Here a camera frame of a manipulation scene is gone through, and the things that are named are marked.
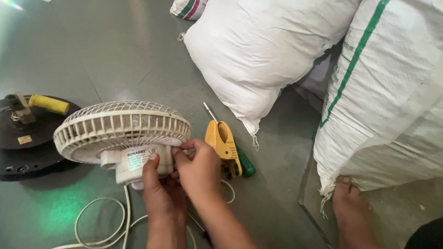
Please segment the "concrete floor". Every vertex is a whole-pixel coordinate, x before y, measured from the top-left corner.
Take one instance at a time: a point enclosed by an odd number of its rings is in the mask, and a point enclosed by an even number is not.
[[[297,203],[300,181],[320,121],[292,88],[283,92],[260,123],[260,151],[231,111],[206,84],[186,47],[176,40],[193,22],[169,14],[172,0],[14,0],[22,11],[0,2],[0,96],[15,91],[65,98],[81,107],[106,101],[153,101],[178,110],[203,138],[211,120],[208,102],[226,121],[257,168],[236,179],[230,206],[260,248],[325,248],[319,232]],[[0,182],[0,245],[47,249],[77,243],[74,222],[91,200],[124,201],[114,171],[80,165],[23,182]],[[131,190],[134,219],[144,215]],[[119,225],[113,203],[91,207],[80,220],[85,241],[106,238]],[[199,249],[209,248],[196,234]],[[128,248],[143,248],[146,222],[133,228]],[[113,246],[120,248],[121,242]]]

